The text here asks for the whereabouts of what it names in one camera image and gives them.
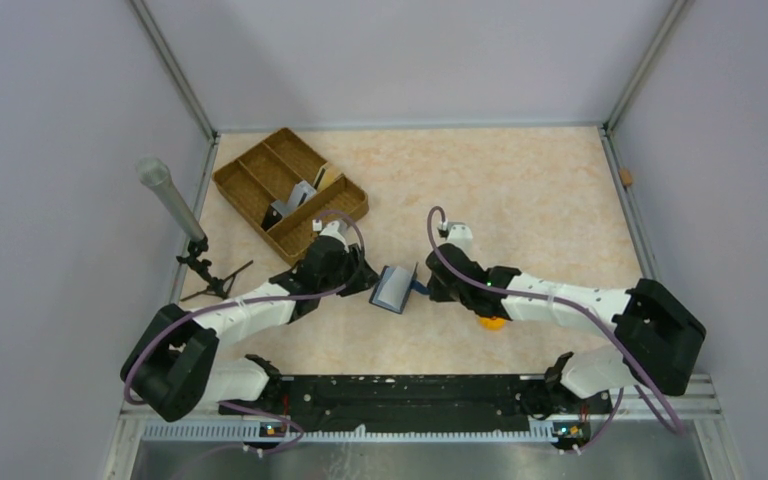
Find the navy blue card holder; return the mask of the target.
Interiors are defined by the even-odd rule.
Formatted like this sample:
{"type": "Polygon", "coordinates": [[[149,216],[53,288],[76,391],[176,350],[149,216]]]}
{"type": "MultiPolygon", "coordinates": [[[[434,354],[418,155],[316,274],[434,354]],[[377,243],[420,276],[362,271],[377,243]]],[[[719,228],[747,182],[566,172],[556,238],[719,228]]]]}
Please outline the navy blue card holder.
{"type": "Polygon", "coordinates": [[[379,275],[378,283],[372,289],[369,303],[401,315],[412,293],[430,295],[428,286],[418,280],[418,265],[415,264],[411,269],[386,265],[379,275]]]}

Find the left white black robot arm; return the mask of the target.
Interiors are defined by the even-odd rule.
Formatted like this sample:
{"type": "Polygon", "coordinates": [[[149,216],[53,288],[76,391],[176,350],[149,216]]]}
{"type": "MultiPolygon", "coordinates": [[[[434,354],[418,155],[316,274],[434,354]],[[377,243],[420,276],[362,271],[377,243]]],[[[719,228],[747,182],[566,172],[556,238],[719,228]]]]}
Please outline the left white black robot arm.
{"type": "Polygon", "coordinates": [[[123,363],[120,378],[130,405],[147,405],[167,422],[187,416],[201,401],[244,401],[257,413],[279,404],[277,372],[256,355],[222,380],[213,368],[222,349],[315,311],[322,299],[370,289],[378,280],[363,243],[322,234],[301,260],[258,288],[223,303],[188,311],[167,304],[156,311],[123,363]]]}

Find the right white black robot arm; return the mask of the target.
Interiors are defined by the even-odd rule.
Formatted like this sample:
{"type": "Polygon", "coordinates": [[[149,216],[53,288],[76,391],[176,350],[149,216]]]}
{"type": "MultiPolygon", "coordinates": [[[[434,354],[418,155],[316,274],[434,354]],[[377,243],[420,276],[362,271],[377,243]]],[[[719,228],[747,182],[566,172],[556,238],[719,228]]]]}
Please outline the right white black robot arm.
{"type": "Polygon", "coordinates": [[[605,347],[559,360],[546,397],[560,412],[614,388],[645,385],[665,396],[687,390],[707,331],[656,280],[642,278],[628,289],[555,283],[513,267],[483,268],[449,243],[425,264],[435,302],[458,302],[482,319],[546,322],[608,340],[605,347]]]}

